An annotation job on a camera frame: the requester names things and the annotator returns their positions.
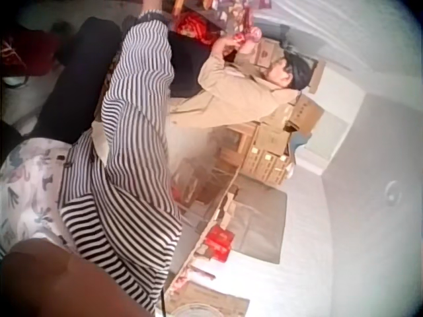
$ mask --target black hair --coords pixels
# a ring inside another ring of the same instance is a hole
[[[309,64],[297,54],[284,52],[286,60],[285,71],[292,74],[292,81],[287,88],[303,90],[311,80],[311,68]]]

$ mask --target red object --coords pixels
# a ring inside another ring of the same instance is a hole
[[[244,33],[236,33],[236,35],[234,35],[232,38],[239,45],[243,45],[245,43],[245,35],[244,35]]]
[[[206,20],[193,12],[181,16],[176,23],[175,31],[181,35],[196,38],[206,45],[212,45],[218,39],[217,34],[208,31]]]
[[[59,39],[43,31],[19,29],[3,38],[1,73],[4,77],[42,76],[53,67]]]
[[[254,42],[258,43],[260,39],[262,38],[262,31],[257,26],[253,26],[249,33],[247,34],[247,38],[250,38]]]
[[[214,259],[225,263],[231,251],[234,236],[233,232],[223,230],[219,225],[216,225],[207,233],[204,244],[213,250]]]

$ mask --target wristwatch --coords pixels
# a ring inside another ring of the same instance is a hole
[[[154,20],[159,20],[164,25],[166,25],[166,26],[168,25],[168,20],[159,11],[157,11],[157,12],[149,11],[149,12],[144,13],[143,15],[141,15],[138,18],[137,24],[150,22],[150,21],[154,21]]]

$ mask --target red package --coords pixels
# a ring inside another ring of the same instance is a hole
[[[224,263],[231,251],[233,238],[234,234],[231,231],[223,230],[216,225],[207,233],[204,244],[213,250],[214,259]]]

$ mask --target beige coat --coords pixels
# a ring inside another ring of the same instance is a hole
[[[264,80],[243,54],[232,64],[210,56],[198,82],[203,91],[196,96],[170,100],[172,123],[204,128],[258,121],[298,95]]]

